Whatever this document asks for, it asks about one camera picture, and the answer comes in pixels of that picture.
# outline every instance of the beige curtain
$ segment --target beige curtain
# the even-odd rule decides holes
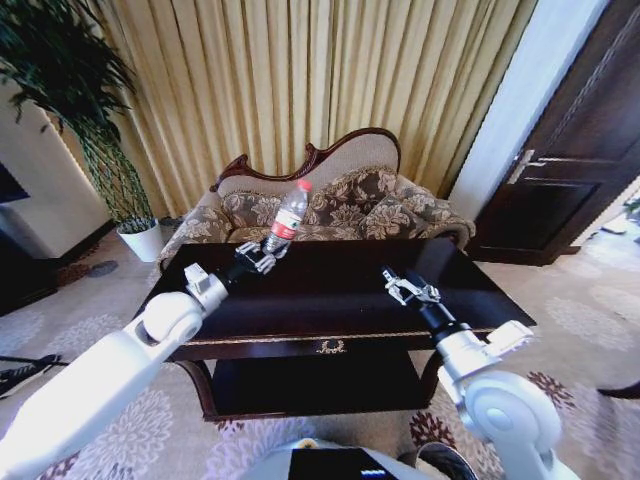
[[[123,147],[154,211],[193,207],[231,160],[294,171],[304,145],[382,126],[401,173],[446,195],[535,0],[107,0],[137,74]]]

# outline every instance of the shoe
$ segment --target shoe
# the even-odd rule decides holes
[[[60,359],[61,355],[47,355],[39,360],[43,363],[31,363],[24,367],[0,372],[0,400],[10,397],[32,380],[49,371],[53,365],[46,365],[46,362],[59,362]]]

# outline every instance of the lower table shelf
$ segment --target lower table shelf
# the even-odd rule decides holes
[[[407,352],[218,360],[216,418],[327,415],[426,408]]]

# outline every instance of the wall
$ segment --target wall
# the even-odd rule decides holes
[[[36,258],[56,258],[109,219],[106,207],[45,113],[25,105],[22,120],[8,100],[15,85],[0,86],[0,162],[31,196],[0,209],[0,228]]]
[[[607,0],[539,0],[449,200],[475,219],[591,33]]]

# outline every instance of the plastic water bottle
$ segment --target plastic water bottle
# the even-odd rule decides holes
[[[264,253],[273,253],[280,247],[288,246],[291,243],[293,237],[296,236],[298,225],[302,222],[307,211],[309,204],[307,196],[310,191],[311,182],[301,179],[298,180],[297,188],[284,198],[262,249]]]

